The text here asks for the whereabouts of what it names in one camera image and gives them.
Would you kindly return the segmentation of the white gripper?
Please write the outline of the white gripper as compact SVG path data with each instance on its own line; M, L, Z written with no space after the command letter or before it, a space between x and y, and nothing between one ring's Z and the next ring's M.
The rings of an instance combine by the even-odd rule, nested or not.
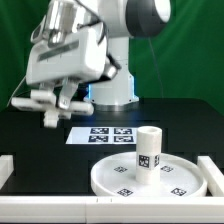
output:
M39 85L41 97L53 95L51 81L75 78L83 82L98 80L104 71L107 41L98 43L94 28L83 28L78 33L69 34L65 42L49 48L48 42L41 40L31 49L26 71L28 85ZM68 109L79 82L65 79L59 94L58 106Z

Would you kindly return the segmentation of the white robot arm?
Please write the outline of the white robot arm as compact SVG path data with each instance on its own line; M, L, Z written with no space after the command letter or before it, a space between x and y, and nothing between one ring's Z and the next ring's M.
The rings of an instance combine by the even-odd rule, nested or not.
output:
M170 0L50 0L31 35L29 105L90 113L138 102L129 40L158 35L170 16Z

